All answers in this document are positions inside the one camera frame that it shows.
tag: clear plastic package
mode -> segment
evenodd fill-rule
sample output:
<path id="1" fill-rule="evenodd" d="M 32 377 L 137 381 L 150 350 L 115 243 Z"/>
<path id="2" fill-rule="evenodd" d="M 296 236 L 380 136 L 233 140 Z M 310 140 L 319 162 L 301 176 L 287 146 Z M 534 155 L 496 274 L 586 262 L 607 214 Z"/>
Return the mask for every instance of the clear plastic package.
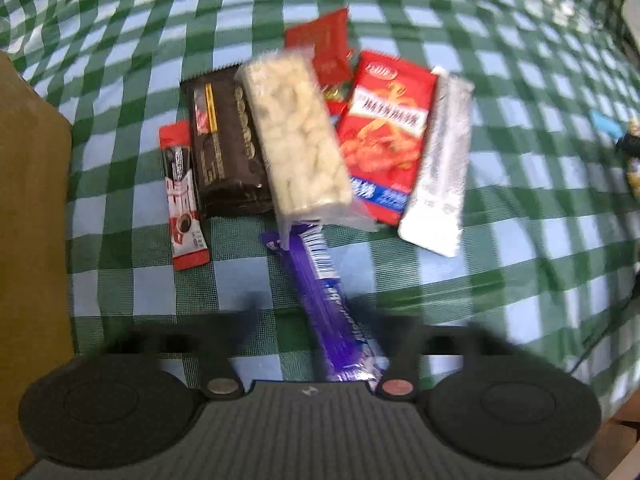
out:
<path id="1" fill-rule="evenodd" d="M 272 52 L 240 67 L 267 172 L 281 245 L 295 223 L 373 231 L 351 189 L 313 67 L 298 50 Z"/>

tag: blue object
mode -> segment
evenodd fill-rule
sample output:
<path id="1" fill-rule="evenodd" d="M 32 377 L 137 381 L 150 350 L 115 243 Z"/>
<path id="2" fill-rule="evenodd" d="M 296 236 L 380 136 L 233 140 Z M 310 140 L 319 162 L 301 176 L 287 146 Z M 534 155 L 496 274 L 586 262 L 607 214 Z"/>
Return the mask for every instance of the blue object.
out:
<path id="1" fill-rule="evenodd" d="M 380 186 L 380 184 L 356 176 L 351 177 L 351 187 L 353 188 L 353 194 L 358 198 L 386 207 L 396 213 L 404 211 L 404 206 L 409 197 L 407 193 Z"/>
<path id="2" fill-rule="evenodd" d="M 614 140 L 621 139 L 625 136 L 625 131 L 619 123 L 607 116 L 604 116 L 596 110 L 590 112 L 591 122 L 596 130 L 609 134 Z"/>

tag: coffee cup image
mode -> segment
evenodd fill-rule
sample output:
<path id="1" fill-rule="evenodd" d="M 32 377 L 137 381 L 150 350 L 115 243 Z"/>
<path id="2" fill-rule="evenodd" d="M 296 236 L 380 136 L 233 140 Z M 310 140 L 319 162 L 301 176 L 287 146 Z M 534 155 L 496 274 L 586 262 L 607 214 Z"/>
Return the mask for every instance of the coffee cup image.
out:
<path id="1" fill-rule="evenodd" d="M 181 214 L 176 222 L 176 227 L 182 234 L 187 234 L 191 229 L 191 215 L 189 213 Z"/>

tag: food wrapper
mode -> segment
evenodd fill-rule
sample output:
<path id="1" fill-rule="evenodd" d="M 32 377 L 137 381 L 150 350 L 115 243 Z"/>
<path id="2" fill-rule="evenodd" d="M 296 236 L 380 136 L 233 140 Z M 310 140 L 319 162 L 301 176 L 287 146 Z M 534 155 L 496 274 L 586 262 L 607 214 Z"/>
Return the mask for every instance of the food wrapper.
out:
<path id="1" fill-rule="evenodd" d="M 638 153 L 637 146 L 640 144 L 640 142 L 638 142 L 638 137 L 640 137 L 640 123 L 638 119 L 632 118 L 628 123 L 626 131 L 629 136 L 628 140 L 632 140 L 633 145 L 636 147 L 636 149 L 633 150 L 636 155 Z M 629 156 L 626 160 L 626 180 L 634 196 L 640 198 L 640 159 L 635 156 Z"/>
<path id="2" fill-rule="evenodd" d="M 324 94 L 324 102 L 326 109 L 329 110 L 329 115 L 342 115 L 347 107 L 347 84 L 327 86 L 322 89 L 322 94 Z"/>
<path id="3" fill-rule="evenodd" d="M 159 136 L 175 270 L 206 264 L 210 256 L 200 229 L 193 188 L 189 123 L 162 126 Z"/>
<path id="4" fill-rule="evenodd" d="M 329 381 L 369 381 L 381 376 L 376 356 L 346 310 L 340 278 L 328 253 L 320 226 L 295 225 L 290 248 L 283 250 L 277 232 L 263 233 L 262 242 L 274 251 L 300 297 L 314 329 Z"/>
<path id="5" fill-rule="evenodd" d="M 348 10 L 340 9 L 312 22 L 284 31 L 285 48 L 313 46 L 313 66 L 320 86 L 332 86 L 351 79 L 347 46 Z"/>
<path id="6" fill-rule="evenodd" d="M 435 253 L 455 256 L 462 234 L 474 86 L 441 69 L 434 72 L 439 77 L 429 141 L 398 235 Z"/>
<path id="7" fill-rule="evenodd" d="M 189 101 L 194 176 L 202 215 L 260 214 L 273 208 L 239 65 L 183 81 Z"/>
<path id="8" fill-rule="evenodd" d="M 335 130 L 308 59 L 299 51 L 266 54 L 238 71 L 269 175 L 287 248 L 295 223 L 375 224 L 358 208 Z"/>
<path id="9" fill-rule="evenodd" d="M 337 132 L 355 195 L 387 224 L 398 224 L 414 186 L 436 79 L 409 61 L 360 54 Z"/>

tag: red candy packet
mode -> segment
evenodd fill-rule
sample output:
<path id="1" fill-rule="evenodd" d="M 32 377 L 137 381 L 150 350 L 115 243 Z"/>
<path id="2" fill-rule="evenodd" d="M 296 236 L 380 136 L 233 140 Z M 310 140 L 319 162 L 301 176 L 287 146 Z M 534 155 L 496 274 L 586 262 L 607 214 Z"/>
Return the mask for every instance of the red candy packet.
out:
<path id="1" fill-rule="evenodd" d="M 436 80 L 412 62 L 360 54 L 337 133 L 354 194 L 387 224 L 398 225 L 414 186 Z"/>
<path id="2" fill-rule="evenodd" d="M 353 76 L 347 46 L 347 9 L 284 31 L 284 47 L 314 46 L 313 66 L 321 87 L 340 84 Z"/>
<path id="3" fill-rule="evenodd" d="M 189 121 L 162 126 L 159 136 L 174 268 L 184 270 L 206 264 L 210 256 L 196 206 Z"/>
<path id="4" fill-rule="evenodd" d="M 347 97 L 349 95 L 347 83 L 324 87 L 322 93 L 324 94 L 324 103 L 327 110 L 329 110 L 329 115 L 342 115 L 342 112 L 347 107 Z"/>

